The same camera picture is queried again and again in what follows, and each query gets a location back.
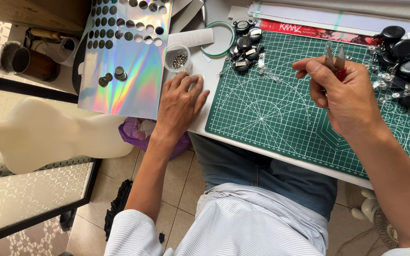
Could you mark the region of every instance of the white table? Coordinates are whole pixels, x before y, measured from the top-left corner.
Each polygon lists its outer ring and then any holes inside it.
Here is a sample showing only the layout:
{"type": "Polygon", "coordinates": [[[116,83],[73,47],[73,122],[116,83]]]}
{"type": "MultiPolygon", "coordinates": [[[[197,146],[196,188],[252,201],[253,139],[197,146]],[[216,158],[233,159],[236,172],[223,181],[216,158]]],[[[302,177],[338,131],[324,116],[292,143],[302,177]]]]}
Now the white table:
{"type": "MultiPolygon", "coordinates": [[[[205,0],[205,4],[208,10],[208,24],[214,21],[226,21],[231,23],[231,19],[228,18],[228,14],[230,12],[231,6],[249,6],[253,1],[252,0],[205,0]]],[[[202,15],[199,13],[193,21],[186,27],[186,29],[193,30],[193,29],[201,29],[204,28],[204,24],[202,21],[202,15]]],[[[231,33],[227,32],[225,28],[217,28],[213,29],[214,32],[214,43],[215,45],[211,46],[210,51],[214,48],[214,52],[219,52],[219,50],[224,48],[225,45],[229,45],[231,33]]],[[[224,65],[224,56],[219,58],[213,58],[210,63],[208,63],[203,58],[203,52],[200,50],[200,47],[192,47],[190,48],[192,60],[193,60],[193,70],[191,74],[203,74],[205,76],[204,81],[204,90],[210,90],[210,95],[202,108],[202,112],[199,114],[197,120],[191,125],[189,131],[194,132],[206,137],[210,137],[231,145],[234,145],[239,148],[244,148],[259,154],[266,155],[268,157],[281,160],[284,162],[291,163],[293,165],[297,165],[315,172],[319,172],[328,176],[332,176],[350,183],[354,183],[356,185],[366,187],[369,189],[373,189],[370,181],[352,176],[350,174],[342,173],[339,171],[335,171],[332,169],[328,169],[322,166],[313,165],[311,163],[297,160],[288,156],[284,156],[281,154],[274,153],[272,151],[268,151],[262,148],[257,148],[248,144],[244,144],[242,142],[238,142],[235,140],[228,139],[226,137],[220,137],[216,134],[207,133],[205,131],[205,125],[208,119],[208,114],[210,113],[211,104],[213,103],[214,94],[216,93],[216,87],[218,85],[219,79],[217,74],[221,71],[224,65]]],[[[167,80],[169,78],[174,77],[173,73],[166,72],[164,74],[164,79],[167,80]]]]}

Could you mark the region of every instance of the black frame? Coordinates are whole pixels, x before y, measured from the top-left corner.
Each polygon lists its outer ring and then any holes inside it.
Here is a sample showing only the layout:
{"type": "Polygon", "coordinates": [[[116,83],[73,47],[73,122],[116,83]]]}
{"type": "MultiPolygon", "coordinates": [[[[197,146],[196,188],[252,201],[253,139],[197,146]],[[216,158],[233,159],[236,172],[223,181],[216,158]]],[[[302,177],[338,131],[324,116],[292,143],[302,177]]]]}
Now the black frame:
{"type": "MultiPolygon", "coordinates": [[[[56,91],[44,87],[39,87],[31,84],[25,84],[22,82],[15,82],[12,80],[0,78],[0,90],[10,91],[30,96],[36,96],[41,98],[47,98],[52,100],[59,100],[63,102],[75,103],[78,102],[78,96],[70,94],[63,91],[56,91]]],[[[42,223],[48,219],[54,218],[65,212],[71,211],[78,207],[84,206],[90,202],[91,194],[93,193],[94,183],[96,182],[96,177],[98,175],[99,167],[101,166],[102,159],[94,159],[93,166],[90,170],[90,175],[88,177],[87,187],[85,189],[84,196],[81,200],[71,203],[69,205],[62,206],[60,208],[51,210],[49,212],[42,213],[38,216],[25,219],[21,222],[12,224],[5,228],[0,229],[0,239],[12,235],[16,232],[34,226],[36,224],[42,223]]]]}

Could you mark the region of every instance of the blue jeans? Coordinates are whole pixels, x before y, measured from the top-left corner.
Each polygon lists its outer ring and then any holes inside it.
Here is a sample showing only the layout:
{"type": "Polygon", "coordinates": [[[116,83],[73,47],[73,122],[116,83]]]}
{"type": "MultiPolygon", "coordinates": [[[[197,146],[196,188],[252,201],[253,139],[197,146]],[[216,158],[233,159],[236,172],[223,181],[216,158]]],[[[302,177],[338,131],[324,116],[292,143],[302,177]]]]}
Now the blue jeans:
{"type": "Polygon", "coordinates": [[[207,190],[224,183],[260,187],[330,220],[337,179],[195,133],[189,136],[207,190]]]}

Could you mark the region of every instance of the fingernail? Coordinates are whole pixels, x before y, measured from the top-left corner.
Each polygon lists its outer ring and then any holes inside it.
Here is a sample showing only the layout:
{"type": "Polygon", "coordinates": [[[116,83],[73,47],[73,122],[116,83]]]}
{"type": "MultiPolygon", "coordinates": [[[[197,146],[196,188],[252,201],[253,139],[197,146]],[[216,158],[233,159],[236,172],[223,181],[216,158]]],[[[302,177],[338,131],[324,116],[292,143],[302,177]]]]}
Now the fingernail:
{"type": "Polygon", "coordinates": [[[317,61],[310,61],[306,65],[307,69],[309,69],[309,71],[311,71],[311,72],[316,72],[317,69],[319,69],[320,66],[321,66],[320,63],[317,62],[317,61]]]}
{"type": "Polygon", "coordinates": [[[319,104],[321,104],[322,106],[325,106],[325,102],[326,102],[326,101],[325,101],[324,99],[319,98],[317,101],[318,101],[319,104]]]}

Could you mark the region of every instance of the clear plastic container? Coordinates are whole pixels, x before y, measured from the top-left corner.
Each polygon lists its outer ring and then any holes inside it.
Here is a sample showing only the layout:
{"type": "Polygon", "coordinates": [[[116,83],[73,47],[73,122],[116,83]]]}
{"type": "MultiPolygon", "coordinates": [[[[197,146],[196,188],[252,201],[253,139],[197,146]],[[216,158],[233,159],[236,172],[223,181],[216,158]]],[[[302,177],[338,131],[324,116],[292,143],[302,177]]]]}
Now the clear plastic container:
{"type": "Polygon", "coordinates": [[[181,44],[174,44],[174,45],[167,47],[167,50],[164,55],[164,67],[167,68],[167,70],[174,72],[174,73],[191,71],[192,70],[191,52],[189,52],[189,49],[186,46],[181,45],[181,44]],[[179,56],[181,57],[187,56],[187,57],[182,57],[183,60],[180,62],[181,64],[175,67],[174,66],[175,60],[179,56]]]}

